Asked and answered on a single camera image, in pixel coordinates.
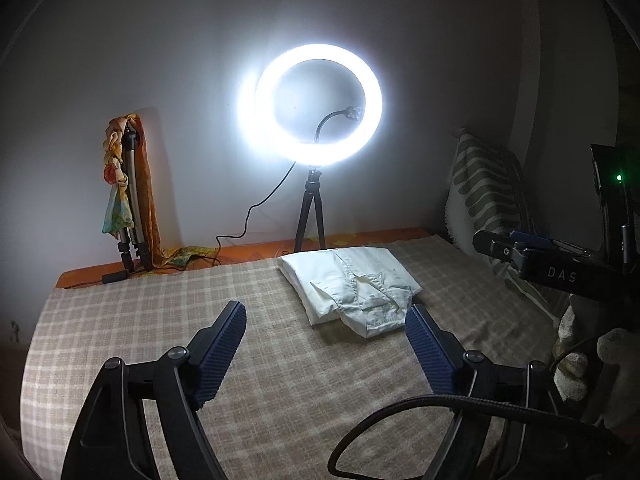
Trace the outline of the grey knit gloved right hand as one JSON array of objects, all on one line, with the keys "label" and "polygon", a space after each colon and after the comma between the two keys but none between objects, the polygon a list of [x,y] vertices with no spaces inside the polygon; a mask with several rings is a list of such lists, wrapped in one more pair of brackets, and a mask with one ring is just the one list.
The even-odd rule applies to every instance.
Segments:
[{"label": "grey knit gloved right hand", "polygon": [[597,302],[570,297],[552,368],[568,414],[609,430],[638,424],[639,335],[611,322]]}]

